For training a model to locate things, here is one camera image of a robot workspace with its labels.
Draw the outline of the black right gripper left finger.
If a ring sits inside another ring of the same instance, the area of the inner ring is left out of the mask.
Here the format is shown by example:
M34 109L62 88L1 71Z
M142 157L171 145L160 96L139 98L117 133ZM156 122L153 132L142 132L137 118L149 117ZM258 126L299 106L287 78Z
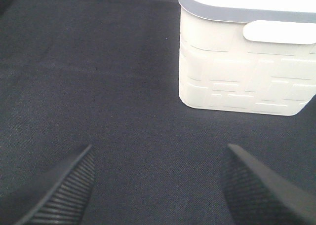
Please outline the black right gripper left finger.
M92 145L79 147L18 195L22 214L17 225L78 225L96 177Z

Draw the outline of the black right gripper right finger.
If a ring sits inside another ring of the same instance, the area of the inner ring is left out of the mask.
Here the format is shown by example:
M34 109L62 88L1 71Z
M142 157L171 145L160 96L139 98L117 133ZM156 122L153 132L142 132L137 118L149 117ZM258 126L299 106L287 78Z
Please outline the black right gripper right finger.
M242 147L223 153L221 187L236 225L314 225L316 198Z

